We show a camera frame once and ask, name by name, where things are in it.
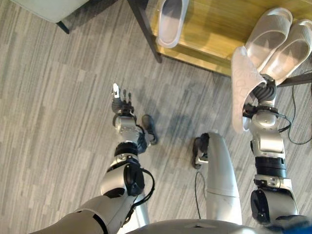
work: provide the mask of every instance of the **blue object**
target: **blue object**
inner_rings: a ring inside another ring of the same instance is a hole
[[[292,228],[283,231],[284,234],[312,234],[312,226],[304,228]]]

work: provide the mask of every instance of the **gray carpet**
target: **gray carpet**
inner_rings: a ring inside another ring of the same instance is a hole
[[[113,82],[133,92],[138,117],[149,113],[156,120],[160,142],[140,157],[156,179],[150,220],[198,217],[192,142],[218,130],[233,160],[243,223],[256,226],[249,202],[255,174],[251,136],[231,127],[230,79],[170,58],[156,63],[124,0],[93,2],[65,23],[70,35],[0,1],[1,233],[42,229],[99,195],[117,142]],[[310,68],[311,60],[297,72]],[[311,136],[310,85],[297,86],[295,98],[292,137],[300,141]],[[278,90],[277,106],[292,116],[291,87]],[[300,213],[311,217],[312,143],[297,146],[283,137]]]

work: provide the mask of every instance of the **white slipper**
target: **white slipper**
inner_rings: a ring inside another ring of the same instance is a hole
[[[245,45],[258,71],[263,69],[274,51],[284,43],[292,22],[291,12],[282,7],[270,9],[260,17]]]
[[[303,19],[292,25],[287,40],[272,55],[262,74],[281,84],[312,51],[312,21]]]
[[[180,39],[189,0],[164,0],[159,13],[159,28],[156,42],[173,48]]]
[[[244,46],[237,47],[231,59],[232,70],[232,125],[237,133],[248,131],[250,119],[243,117],[243,108],[252,90],[267,82],[259,74]]]

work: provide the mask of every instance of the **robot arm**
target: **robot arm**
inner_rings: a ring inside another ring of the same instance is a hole
[[[113,91],[112,109],[116,114],[113,125],[122,140],[116,147],[114,161],[101,183],[102,195],[87,201],[57,223],[34,234],[116,234],[130,220],[134,208],[152,195],[153,188],[145,198],[135,203],[144,190],[143,172],[152,176],[140,167],[138,160],[139,150],[144,151],[146,143],[143,143],[144,134],[136,125],[131,100],[128,103],[126,100],[121,101],[116,84]]]
[[[281,115],[274,107],[276,86],[268,82],[266,87],[256,87],[253,94],[258,106],[246,106],[245,116],[251,117],[250,131],[252,152],[255,156],[257,174],[252,192],[253,218],[260,224],[274,224],[282,216],[298,215],[298,208],[287,178],[284,142],[277,129],[276,118]]]

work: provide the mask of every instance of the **wooden shelf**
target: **wooden shelf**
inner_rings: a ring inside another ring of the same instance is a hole
[[[151,26],[158,34],[160,3]],[[245,44],[260,16],[273,7],[289,9],[294,19],[312,20],[312,0],[190,0],[178,46],[160,53],[230,75],[234,49]]]

